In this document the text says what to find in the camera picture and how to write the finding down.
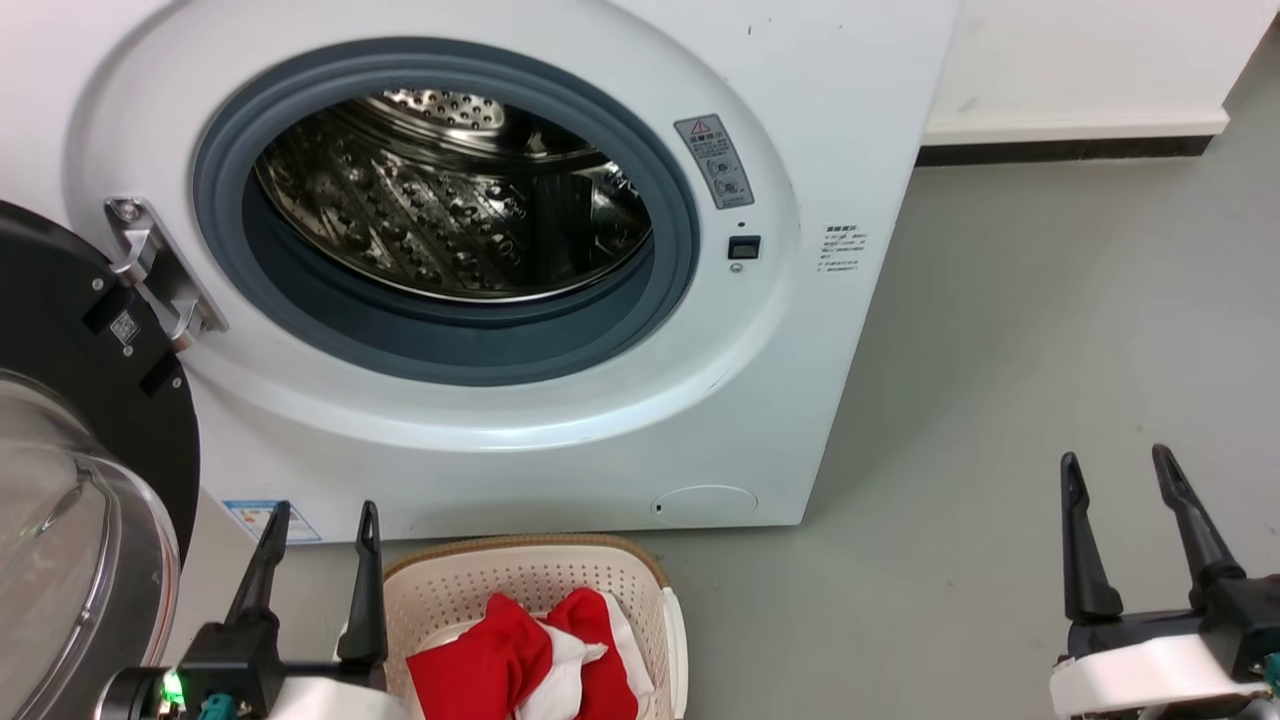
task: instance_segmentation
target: clothes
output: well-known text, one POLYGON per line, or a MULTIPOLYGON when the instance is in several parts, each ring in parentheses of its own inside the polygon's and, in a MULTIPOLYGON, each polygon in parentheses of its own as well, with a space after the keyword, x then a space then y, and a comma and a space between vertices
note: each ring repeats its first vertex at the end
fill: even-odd
POLYGON ((586 644, 550 625, 539 625, 552 639, 552 669, 516 707, 516 720, 573 720, 582 705, 582 666, 603 657, 608 647, 586 644))
POLYGON ((429 720, 504 720, 550 671, 552 639, 516 601, 494 594, 484 620, 406 662, 429 720))
POLYGON ((426 720, 636 720, 654 692, 617 600, 590 588, 545 623, 494 594, 476 625, 407 664, 426 720))
POLYGON ((636 720, 641 701, 653 693, 631 624, 621 607, 611 614, 611 602, 617 607, 613 596, 579 588, 547 615, 548 625, 609 648, 599 661, 582 667, 579 720, 636 720))

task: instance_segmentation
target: gray floor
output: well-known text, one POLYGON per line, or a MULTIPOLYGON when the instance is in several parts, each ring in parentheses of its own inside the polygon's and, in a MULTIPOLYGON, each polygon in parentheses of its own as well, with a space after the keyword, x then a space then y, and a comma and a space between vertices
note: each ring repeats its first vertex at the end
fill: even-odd
MULTIPOLYGON (((1280 570, 1277 33, 1228 109, 1201 159, 915 174, 805 523, 635 536, 684 603, 691 720, 1050 717, 1066 450, 1129 610, 1188 588, 1152 442, 1280 570)), ((173 650, 250 551, 201 514, 173 650)), ((332 648, 351 555, 289 552, 285 655, 332 648)))

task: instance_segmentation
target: laundry basket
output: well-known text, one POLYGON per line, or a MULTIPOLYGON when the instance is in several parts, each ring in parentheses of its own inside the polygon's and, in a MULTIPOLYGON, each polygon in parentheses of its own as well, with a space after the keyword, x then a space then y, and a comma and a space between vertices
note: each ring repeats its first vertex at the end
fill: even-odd
POLYGON ((654 693, 644 720, 685 716, 687 646, 680 601, 662 566, 613 536, 521 536, 434 547, 387 569, 387 689, 416 707, 410 657, 484 618, 503 593, 541 616, 580 587, 609 592, 631 623, 654 693))

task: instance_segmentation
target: metal hinge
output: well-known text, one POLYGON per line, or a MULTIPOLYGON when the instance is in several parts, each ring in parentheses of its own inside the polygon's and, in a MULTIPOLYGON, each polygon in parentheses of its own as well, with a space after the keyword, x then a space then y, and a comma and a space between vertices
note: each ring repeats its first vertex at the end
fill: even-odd
POLYGON ((108 197, 102 210, 124 252, 111 272, 142 293, 174 350, 191 347, 205 332, 227 329, 225 318, 187 270, 146 200, 108 197))

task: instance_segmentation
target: red towel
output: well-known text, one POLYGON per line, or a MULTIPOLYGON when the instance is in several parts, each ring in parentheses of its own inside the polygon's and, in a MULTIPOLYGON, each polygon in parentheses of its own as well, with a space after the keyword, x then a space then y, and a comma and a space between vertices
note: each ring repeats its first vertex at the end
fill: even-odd
MULTIPOLYGON (((605 618, 605 633, 608 628, 605 618)), ((504 720, 550 670, 552 641, 516 601, 495 594, 484 620, 407 664, 428 720, 504 720)), ((625 676, 622 689, 631 694, 625 676)), ((635 698, 631 705, 627 720, 635 720, 635 698)))
MULTIPOLYGON (((636 720, 640 703, 631 694, 627 670, 613 644, 604 597, 594 589, 577 588, 547 615, 547 624, 585 643, 609 647, 604 657, 582 666, 582 707, 577 720, 636 720)), ((435 720, 430 714, 426 717, 435 720)))

